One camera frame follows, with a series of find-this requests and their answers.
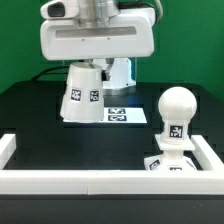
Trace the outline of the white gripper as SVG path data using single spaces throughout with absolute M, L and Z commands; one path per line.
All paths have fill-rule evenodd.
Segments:
M 110 80 L 113 58 L 147 57 L 154 52 L 153 8 L 125 9 L 105 28 L 81 28 L 75 19 L 47 20 L 40 29 L 48 60 L 105 59 L 102 76 Z

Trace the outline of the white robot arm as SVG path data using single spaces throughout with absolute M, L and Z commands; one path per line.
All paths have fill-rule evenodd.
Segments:
M 40 14 L 46 59 L 95 62 L 104 70 L 103 88 L 120 91 L 136 84 L 131 60 L 154 52 L 163 7 L 160 0 L 50 0 Z

